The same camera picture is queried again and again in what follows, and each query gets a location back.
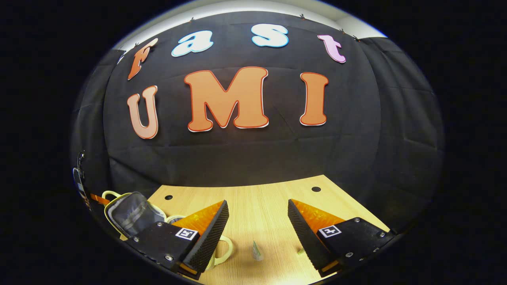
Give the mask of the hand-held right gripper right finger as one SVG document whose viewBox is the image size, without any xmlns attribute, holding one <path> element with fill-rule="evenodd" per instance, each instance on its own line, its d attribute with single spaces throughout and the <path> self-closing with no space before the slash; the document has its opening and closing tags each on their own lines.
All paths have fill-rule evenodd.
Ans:
<svg viewBox="0 0 507 285">
<path fill-rule="evenodd" d="M 321 277 L 360 267 L 396 239 L 361 217 L 344 220 L 295 199 L 288 201 L 288 218 Z"/>
</svg>

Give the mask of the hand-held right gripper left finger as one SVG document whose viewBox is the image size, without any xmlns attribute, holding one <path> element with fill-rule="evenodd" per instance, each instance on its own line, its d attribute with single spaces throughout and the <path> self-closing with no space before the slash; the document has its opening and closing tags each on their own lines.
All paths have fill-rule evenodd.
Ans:
<svg viewBox="0 0 507 285">
<path fill-rule="evenodd" d="M 198 280 L 206 270 L 229 218 L 226 200 L 173 224 L 154 222 L 130 237 L 127 245 L 174 274 Z"/>
</svg>

